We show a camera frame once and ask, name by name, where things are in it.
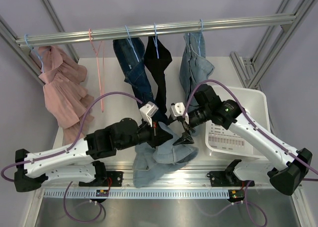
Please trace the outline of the light blue denim skirt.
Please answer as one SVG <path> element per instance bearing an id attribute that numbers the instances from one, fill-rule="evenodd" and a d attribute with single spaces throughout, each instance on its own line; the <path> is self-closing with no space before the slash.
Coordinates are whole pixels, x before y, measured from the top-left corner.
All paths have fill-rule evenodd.
<path id="1" fill-rule="evenodd" d="M 136 188 L 148 187 L 158 181 L 164 174 L 177 171 L 192 161 L 199 152 L 192 145 L 176 145 L 178 139 L 166 124 L 159 122 L 159 126 L 172 135 L 172 139 L 152 148 L 148 143 L 135 146 L 136 156 L 132 166 L 133 184 Z"/>

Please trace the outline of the pink wire hanger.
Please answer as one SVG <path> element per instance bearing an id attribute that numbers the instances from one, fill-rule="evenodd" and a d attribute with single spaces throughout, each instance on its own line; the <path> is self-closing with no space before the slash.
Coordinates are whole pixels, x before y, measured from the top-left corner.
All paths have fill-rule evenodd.
<path id="1" fill-rule="evenodd" d="M 100 96 L 104 94 L 105 90 L 105 81 L 104 81 L 104 71 L 105 71 L 105 64 L 104 64 L 104 51 L 105 51 L 105 44 L 103 41 L 99 41 L 98 47 L 95 47 L 94 45 L 94 38 L 92 36 L 92 30 L 88 30 L 88 35 L 89 35 L 89 42 L 92 46 L 92 50 L 95 53 L 96 57 L 96 64 L 97 64 L 97 74 L 98 74 L 98 83 L 99 83 L 99 92 Z M 102 49 L 102 64 L 99 62 L 99 52 L 100 49 Z"/>

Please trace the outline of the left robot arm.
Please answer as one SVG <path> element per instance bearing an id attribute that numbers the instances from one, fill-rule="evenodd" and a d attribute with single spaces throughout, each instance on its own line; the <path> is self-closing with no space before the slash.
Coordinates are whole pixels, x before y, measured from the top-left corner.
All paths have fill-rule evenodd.
<path id="1" fill-rule="evenodd" d="M 102 186 L 107 181 L 106 167 L 101 162 L 103 158 L 142 143 L 156 148 L 172 138 L 164 123 L 149 125 L 143 121 L 138 125 L 135 120 L 124 118 L 88 134 L 75 145 L 38 153 L 20 149 L 15 152 L 15 189 L 29 192 L 43 184 L 70 181 L 77 181 L 80 186 Z"/>

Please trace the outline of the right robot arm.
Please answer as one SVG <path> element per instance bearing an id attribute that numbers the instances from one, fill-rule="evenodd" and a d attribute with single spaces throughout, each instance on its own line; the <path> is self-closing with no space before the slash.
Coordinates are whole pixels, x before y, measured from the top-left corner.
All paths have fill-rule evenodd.
<path id="1" fill-rule="evenodd" d="M 212 86 L 197 86 L 191 98 L 195 98 L 198 107 L 188 111 L 188 104 L 173 103 L 170 116 L 182 123 L 184 133 L 175 141 L 178 144 L 192 144 L 190 131 L 208 121 L 240 136 L 270 162 L 270 168 L 261 168 L 258 163 L 244 164 L 237 159 L 226 172 L 226 181 L 238 185 L 241 181 L 270 183 L 280 193 L 291 196 L 305 179 L 313 154 L 306 148 L 301 150 L 288 145 L 258 124 L 242 107 L 238 99 L 222 101 Z"/>

